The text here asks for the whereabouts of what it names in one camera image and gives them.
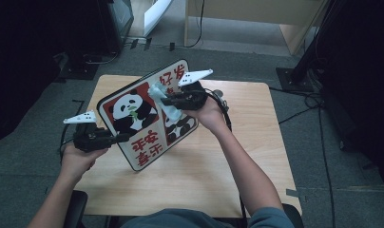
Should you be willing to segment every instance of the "hand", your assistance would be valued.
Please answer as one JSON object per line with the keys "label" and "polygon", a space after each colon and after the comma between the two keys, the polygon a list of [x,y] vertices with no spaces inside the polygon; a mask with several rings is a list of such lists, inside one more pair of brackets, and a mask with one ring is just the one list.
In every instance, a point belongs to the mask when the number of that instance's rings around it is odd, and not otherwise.
{"label": "hand", "polygon": [[198,118],[199,122],[213,133],[223,130],[226,126],[218,103],[211,97],[207,98],[201,109],[197,111],[185,110],[183,113]]}
{"label": "hand", "polygon": [[73,144],[67,144],[62,158],[62,168],[60,177],[68,181],[77,183],[82,178],[83,174],[90,169],[95,161],[108,149],[95,150],[84,152],[74,147]]}

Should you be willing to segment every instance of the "gray carpet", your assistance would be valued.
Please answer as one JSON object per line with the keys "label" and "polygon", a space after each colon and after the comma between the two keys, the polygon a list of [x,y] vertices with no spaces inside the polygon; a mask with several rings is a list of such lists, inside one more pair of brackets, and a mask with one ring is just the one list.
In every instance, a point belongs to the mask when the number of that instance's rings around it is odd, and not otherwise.
{"label": "gray carpet", "polygon": [[[59,172],[56,152],[64,125],[85,101],[86,111],[98,78],[104,74],[145,75],[184,58],[190,70],[212,68],[207,79],[263,82],[279,88],[276,67],[293,67],[298,58],[143,45],[125,47],[101,65],[93,81],[67,80],[47,87],[16,130],[0,141],[0,227],[24,227],[39,208]],[[307,108],[304,98],[272,91],[280,121]],[[327,111],[320,111],[326,162],[333,187],[336,227],[384,227],[384,185],[376,169],[363,169],[362,154],[339,150]],[[306,227],[332,227],[331,196],[322,155],[318,110],[280,125],[298,189]],[[104,217],[86,216],[87,227],[104,227]]]}

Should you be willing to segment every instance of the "chair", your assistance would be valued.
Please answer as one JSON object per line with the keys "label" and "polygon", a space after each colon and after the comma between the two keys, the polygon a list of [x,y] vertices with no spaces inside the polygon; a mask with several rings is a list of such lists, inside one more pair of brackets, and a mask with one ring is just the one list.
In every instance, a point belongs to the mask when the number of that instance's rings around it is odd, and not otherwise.
{"label": "chair", "polygon": [[[67,209],[67,216],[65,219],[65,228],[86,228],[82,223],[82,217],[83,213],[85,212],[86,203],[88,200],[88,195],[86,192],[83,191],[77,191],[74,190],[71,198],[70,198],[70,204]],[[286,213],[287,217],[293,222],[293,225],[296,228],[303,228],[304,224],[301,219],[301,215],[299,214],[296,207],[290,204],[283,203],[283,209]],[[221,221],[233,223],[233,224],[240,224],[239,218],[228,218],[228,219],[221,219]]]}

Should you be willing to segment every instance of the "panda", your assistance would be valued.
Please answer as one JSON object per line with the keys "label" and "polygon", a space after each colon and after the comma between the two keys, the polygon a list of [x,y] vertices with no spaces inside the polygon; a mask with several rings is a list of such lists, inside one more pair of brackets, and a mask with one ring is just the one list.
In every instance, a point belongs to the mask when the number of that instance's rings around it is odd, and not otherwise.
{"label": "panda", "polygon": [[119,134],[136,135],[139,130],[153,124],[157,117],[157,109],[143,100],[136,89],[123,97],[109,108],[114,122],[113,126]]}
{"label": "panda", "polygon": [[182,115],[177,122],[172,122],[167,117],[165,119],[165,133],[169,143],[173,143],[179,137],[185,135],[195,124],[195,119],[190,116]]}

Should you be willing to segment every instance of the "panda sign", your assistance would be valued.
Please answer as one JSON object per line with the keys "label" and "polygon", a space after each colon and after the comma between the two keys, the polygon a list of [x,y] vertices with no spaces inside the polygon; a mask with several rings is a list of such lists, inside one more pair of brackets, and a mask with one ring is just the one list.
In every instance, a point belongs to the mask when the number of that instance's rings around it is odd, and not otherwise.
{"label": "panda sign", "polygon": [[181,111],[176,120],[171,118],[165,107],[148,93],[156,84],[167,94],[180,92],[178,81],[185,72],[188,72],[187,62],[179,60],[109,94],[97,104],[112,135],[129,136],[129,141],[118,145],[133,170],[144,169],[198,127],[196,119]]}

